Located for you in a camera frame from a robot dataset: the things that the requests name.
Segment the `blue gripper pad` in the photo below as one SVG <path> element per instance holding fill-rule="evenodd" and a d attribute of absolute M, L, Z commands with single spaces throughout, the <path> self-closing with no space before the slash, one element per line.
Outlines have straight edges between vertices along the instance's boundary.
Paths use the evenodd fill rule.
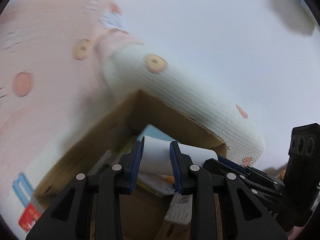
<path fill-rule="evenodd" d="M 115 186 L 120 194 L 130 195 L 137 185 L 140 162 L 143 152 L 143 143 L 135 141 L 131 152 L 121 157 L 119 164 L 123 173 L 116 178 Z"/>
<path fill-rule="evenodd" d="M 182 192 L 181 172 L 180 172 L 179 163 L 178 163 L 177 156 L 176 156 L 172 142 L 170 143 L 169 152 L 170 152 L 170 160 L 172 165 L 172 172 L 174 176 L 175 187 L 178 190 L 179 194 L 181 194 Z"/>
<path fill-rule="evenodd" d="M 242 173 L 244 176 L 246 175 L 245 168 L 218 155 L 218 161 L 225 164 L 226 166 Z"/>
<path fill-rule="evenodd" d="M 132 167 L 131 167 L 131 179 L 129 184 L 130 193 L 132 193 L 132 191 L 135 189 L 137 185 L 141 158 L 142 158 L 142 143 L 140 142 L 137 147 L 136 155 L 134 157 Z"/>

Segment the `screw head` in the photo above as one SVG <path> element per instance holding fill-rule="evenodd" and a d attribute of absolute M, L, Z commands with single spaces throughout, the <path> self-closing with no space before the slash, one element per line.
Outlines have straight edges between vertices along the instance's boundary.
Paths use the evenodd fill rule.
<path fill-rule="evenodd" d="M 112 169 L 114 170 L 114 171 L 119 171 L 119 170 L 121 170 L 121 165 L 120 164 L 115 164 L 115 165 L 113 165 L 112 166 Z"/>
<path fill-rule="evenodd" d="M 233 173 L 228 173 L 228 174 L 227 174 L 227 178 L 228 178 L 228 179 L 236 179 L 236 177 L 237 177 L 237 176 L 236 176 L 235 174 L 233 174 Z"/>
<path fill-rule="evenodd" d="M 192 170 L 192 171 L 199 171 L 199 169 L 200 169 L 200 167 L 198 165 L 193 164 L 190 166 L 190 170 Z"/>
<path fill-rule="evenodd" d="M 83 173 L 79 173 L 77 176 L 76 176 L 76 179 L 77 180 L 82 180 L 85 178 L 85 175 Z"/>

